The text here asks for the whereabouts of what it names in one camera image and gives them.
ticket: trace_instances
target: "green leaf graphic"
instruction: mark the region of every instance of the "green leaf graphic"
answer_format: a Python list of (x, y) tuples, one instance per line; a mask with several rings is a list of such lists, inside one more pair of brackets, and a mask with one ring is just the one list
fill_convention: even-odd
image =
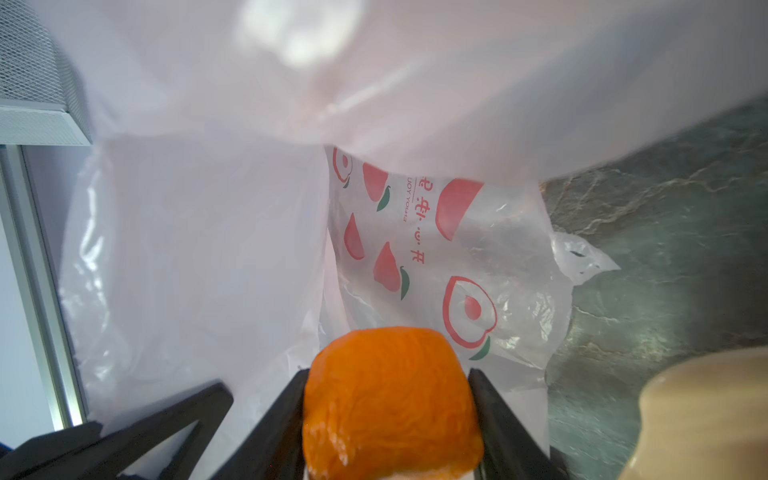
[(482, 346), (479, 352), (477, 352), (475, 355), (469, 357), (470, 360), (480, 360), (482, 357), (488, 355), (488, 352), (491, 351), (491, 337), (488, 337), (488, 339), (485, 341), (485, 345)]
[(402, 300), (406, 297), (406, 293), (408, 293), (408, 288), (411, 286), (411, 279), (408, 277), (406, 269), (402, 267), (400, 267), (400, 276), (402, 278), (400, 283), (400, 300)]
[(389, 185), (386, 186), (386, 189), (384, 190), (384, 194), (382, 195), (382, 199), (379, 201), (379, 206), (376, 207), (376, 211), (381, 211), (386, 207), (386, 205), (389, 203)]

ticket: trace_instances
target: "green marble surface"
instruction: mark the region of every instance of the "green marble surface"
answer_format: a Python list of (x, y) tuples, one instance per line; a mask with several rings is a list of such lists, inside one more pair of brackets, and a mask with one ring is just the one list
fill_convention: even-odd
[(622, 269), (574, 289), (547, 369), (552, 446), (572, 478), (613, 480), (649, 379), (768, 344), (768, 98), (545, 187), (554, 228)]

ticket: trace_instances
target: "blurry beige object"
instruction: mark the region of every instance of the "blurry beige object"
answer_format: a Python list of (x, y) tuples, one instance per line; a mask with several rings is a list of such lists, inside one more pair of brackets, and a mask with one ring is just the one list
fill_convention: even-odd
[(768, 348), (674, 366), (645, 386), (640, 409), (619, 480), (768, 478)]

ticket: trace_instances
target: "plastic wrap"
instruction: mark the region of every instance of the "plastic wrap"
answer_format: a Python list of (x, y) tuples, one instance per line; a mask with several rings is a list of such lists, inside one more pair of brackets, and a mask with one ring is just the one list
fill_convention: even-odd
[[(552, 232), (537, 181), (768, 85), (762, 0), (31, 3), (98, 134), (60, 281), (89, 418), (108, 433), (222, 379), (235, 403), (195, 478), (322, 345), (378, 325), (442, 331), (545, 448), (543, 368), (571, 288), (615, 265)], [(363, 167), (345, 189), (324, 144), (381, 169), (383, 190)], [(438, 221), (457, 178), (462, 195), (482, 186)], [(429, 211), (409, 179), (433, 185)], [(398, 268), (376, 275), (387, 242)]]

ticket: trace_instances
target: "orange fruit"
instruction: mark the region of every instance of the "orange fruit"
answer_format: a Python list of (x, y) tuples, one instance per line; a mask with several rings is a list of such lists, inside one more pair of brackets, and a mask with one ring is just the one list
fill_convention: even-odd
[(313, 480), (461, 478), (483, 456), (472, 392), (430, 329), (357, 330), (315, 358), (304, 389)]

